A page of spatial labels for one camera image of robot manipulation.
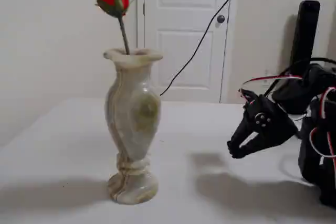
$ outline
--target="table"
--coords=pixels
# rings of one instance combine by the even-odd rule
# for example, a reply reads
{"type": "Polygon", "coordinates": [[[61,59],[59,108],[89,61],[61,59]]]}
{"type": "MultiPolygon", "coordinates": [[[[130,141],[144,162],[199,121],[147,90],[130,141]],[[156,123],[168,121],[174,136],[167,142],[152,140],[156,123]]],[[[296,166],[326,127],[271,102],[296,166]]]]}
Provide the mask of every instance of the table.
{"type": "Polygon", "coordinates": [[[123,206],[107,193],[117,150],[103,100],[68,100],[0,152],[0,223],[335,223],[336,211],[301,179],[299,140],[230,157],[241,107],[163,102],[150,150],[159,193],[123,206]]]}

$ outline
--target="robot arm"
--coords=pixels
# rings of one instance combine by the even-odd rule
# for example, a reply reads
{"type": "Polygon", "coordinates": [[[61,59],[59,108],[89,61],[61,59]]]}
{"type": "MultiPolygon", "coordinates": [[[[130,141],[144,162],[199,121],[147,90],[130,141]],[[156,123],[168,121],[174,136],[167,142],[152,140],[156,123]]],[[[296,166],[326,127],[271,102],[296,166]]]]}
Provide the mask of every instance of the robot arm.
{"type": "Polygon", "coordinates": [[[241,89],[246,98],[243,119],[227,142],[232,157],[244,158],[281,145],[297,134],[302,139],[299,153],[302,176],[320,187],[320,201],[324,205],[336,208],[335,87],[334,73],[311,64],[301,80],[290,80],[280,86],[272,95],[273,101],[241,89]],[[304,114],[308,107],[310,116],[303,119],[298,133],[288,114],[304,114]],[[243,144],[253,132],[257,136],[243,144]]]}
{"type": "Polygon", "coordinates": [[[243,158],[281,145],[297,134],[298,129],[288,114],[304,114],[312,99],[330,86],[336,86],[336,75],[311,64],[302,80],[288,80],[273,93],[274,102],[242,89],[247,99],[243,120],[227,143],[232,157],[243,158]],[[258,135],[242,146],[252,132],[258,135]]]}

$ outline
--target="rose stem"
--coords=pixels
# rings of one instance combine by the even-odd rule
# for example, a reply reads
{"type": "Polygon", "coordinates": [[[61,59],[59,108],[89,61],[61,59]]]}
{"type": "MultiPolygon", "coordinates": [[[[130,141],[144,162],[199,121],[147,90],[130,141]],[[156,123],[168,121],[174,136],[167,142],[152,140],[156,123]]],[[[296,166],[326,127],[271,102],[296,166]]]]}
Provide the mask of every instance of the rose stem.
{"type": "Polygon", "coordinates": [[[124,22],[122,21],[122,17],[119,17],[118,20],[119,20],[121,33],[122,33],[122,38],[124,39],[126,54],[129,55],[130,54],[130,48],[128,46],[128,41],[127,41],[127,37],[126,37],[124,22]]]}

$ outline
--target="vase base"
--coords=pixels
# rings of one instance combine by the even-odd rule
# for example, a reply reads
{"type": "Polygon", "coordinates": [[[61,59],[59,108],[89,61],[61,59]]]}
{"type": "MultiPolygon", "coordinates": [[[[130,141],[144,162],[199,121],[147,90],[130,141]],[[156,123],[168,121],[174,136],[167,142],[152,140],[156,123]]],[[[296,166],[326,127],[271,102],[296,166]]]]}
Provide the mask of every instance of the vase base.
{"type": "Polygon", "coordinates": [[[158,181],[150,172],[140,175],[117,173],[108,182],[112,200],[135,205],[152,199],[158,192],[158,181]]]}

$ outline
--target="door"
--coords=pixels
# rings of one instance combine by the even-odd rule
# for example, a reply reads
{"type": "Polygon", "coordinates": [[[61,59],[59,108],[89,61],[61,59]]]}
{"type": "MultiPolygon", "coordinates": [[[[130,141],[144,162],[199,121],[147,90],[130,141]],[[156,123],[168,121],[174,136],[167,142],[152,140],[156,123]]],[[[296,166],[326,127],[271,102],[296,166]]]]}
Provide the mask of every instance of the door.
{"type": "MultiPolygon", "coordinates": [[[[226,0],[145,0],[144,44],[163,53],[152,80],[162,92],[192,56],[210,19],[226,0]]],[[[228,5],[215,18],[191,63],[174,81],[163,100],[219,102],[228,5]]]]}

